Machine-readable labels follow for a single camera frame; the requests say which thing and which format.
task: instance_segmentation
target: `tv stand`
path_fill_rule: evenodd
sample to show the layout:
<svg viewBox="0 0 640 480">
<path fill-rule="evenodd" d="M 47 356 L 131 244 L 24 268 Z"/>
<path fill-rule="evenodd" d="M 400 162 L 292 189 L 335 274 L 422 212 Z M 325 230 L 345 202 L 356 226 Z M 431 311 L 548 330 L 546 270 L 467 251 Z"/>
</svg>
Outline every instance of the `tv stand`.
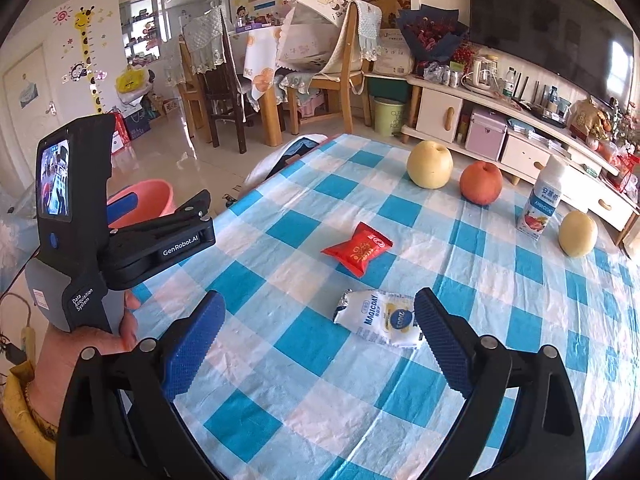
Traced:
<svg viewBox="0 0 640 480">
<path fill-rule="evenodd" d="M 404 136 L 435 140 L 455 152 L 492 162 L 513 176 L 511 182 L 514 186 L 520 179 L 533 184 L 540 172 L 538 167 L 546 164 L 549 156 L 562 156 L 545 143 L 529 139 L 526 135 L 510 129 L 499 160 L 491 160 L 465 149 L 464 144 L 454 138 L 455 131 L 462 101 L 473 102 L 530 124 L 562 144 L 571 155 L 571 159 L 567 161 L 572 167 L 572 183 L 568 186 L 567 193 L 562 196 L 569 205 L 583 212 L 590 210 L 596 213 L 620 231 L 620 238 L 626 234 L 626 228 L 640 214 L 638 205 L 626 194 L 617 192 L 608 182 L 593 178 L 584 171 L 582 164 L 586 164 L 597 173 L 604 169 L 618 174 L 618 170 L 600 154 L 591 151 L 581 140 L 574 139 L 568 128 L 561 129 L 545 123 L 522 110 L 516 103 L 480 95 L 462 87 L 438 85 L 416 76 L 409 76 L 407 82 L 412 85 L 412 99 L 409 123 L 402 127 Z M 452 123 L 450 118 L 448 121 L 446 119 L 451 115 L 450 112 L 447 113 L 450 108 L 454 110 Z"/>
</svg>

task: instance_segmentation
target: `tv screen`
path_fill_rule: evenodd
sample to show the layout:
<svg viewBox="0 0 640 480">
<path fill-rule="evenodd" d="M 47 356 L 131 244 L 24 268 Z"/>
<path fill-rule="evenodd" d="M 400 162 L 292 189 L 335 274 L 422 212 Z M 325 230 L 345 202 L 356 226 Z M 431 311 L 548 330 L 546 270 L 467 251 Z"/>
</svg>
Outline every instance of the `tv screen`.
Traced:
<svg viewBox="0 0 640 480">
<path fill-rule="evenodd" d="M 633 34 L 594 0 L 471 0 L 470 40 L 540 65 L 607 103 L 629 100 Z"/>
<path fill-rule="evenodd" d="M 69 209 L 69 141 L 61 140 L 42 152 L 40 161 L 40 213 L 58 219 L 71 216 Z"/>
</svg>

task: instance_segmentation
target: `yellow bag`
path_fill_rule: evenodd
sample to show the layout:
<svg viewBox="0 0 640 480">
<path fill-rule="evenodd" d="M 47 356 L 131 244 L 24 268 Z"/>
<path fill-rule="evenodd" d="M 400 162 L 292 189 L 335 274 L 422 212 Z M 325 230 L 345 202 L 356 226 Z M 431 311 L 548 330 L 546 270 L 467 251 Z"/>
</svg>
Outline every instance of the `yellow bag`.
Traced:
<svg viewBox="0 0 640 480">
<path fill-rule="evenodd" d="M 127 65 L 125 71 L 116 78 L 116 90 L 120 94 L 133 92 L 145 84 L 145 70 Z"/>
</svg>

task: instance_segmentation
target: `wooden drawer handle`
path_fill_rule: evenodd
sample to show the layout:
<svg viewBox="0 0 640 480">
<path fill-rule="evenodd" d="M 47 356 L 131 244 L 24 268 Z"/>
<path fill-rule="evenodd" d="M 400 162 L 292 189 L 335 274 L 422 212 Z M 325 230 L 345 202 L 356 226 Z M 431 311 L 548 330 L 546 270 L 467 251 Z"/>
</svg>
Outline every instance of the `wooden drawer handle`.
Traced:
<svg viewBox="0 0 640 480">
<path fill-rule="evenodd" d="M 444 129 L 447 130 L 448 132 L 450 132 L 453 127 L 454 113 L 456 113 L 456 111 L 451 106 L 447 108 L 447 117 L 444 119 Z"/>
</svg>

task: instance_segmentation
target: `door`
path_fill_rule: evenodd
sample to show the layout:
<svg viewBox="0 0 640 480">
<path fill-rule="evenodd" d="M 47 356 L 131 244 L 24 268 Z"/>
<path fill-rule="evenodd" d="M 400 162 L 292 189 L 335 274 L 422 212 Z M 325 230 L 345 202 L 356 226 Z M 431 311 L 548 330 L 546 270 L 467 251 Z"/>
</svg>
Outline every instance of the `door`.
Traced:
<svg viewBox="0 0 640 480">
<path fill-rule="evenodd" d="M 38 142 L 60 127 L 42 46 L 23 57 L 2 79 L 18 144 L 35 175 Z"/>
</svg>

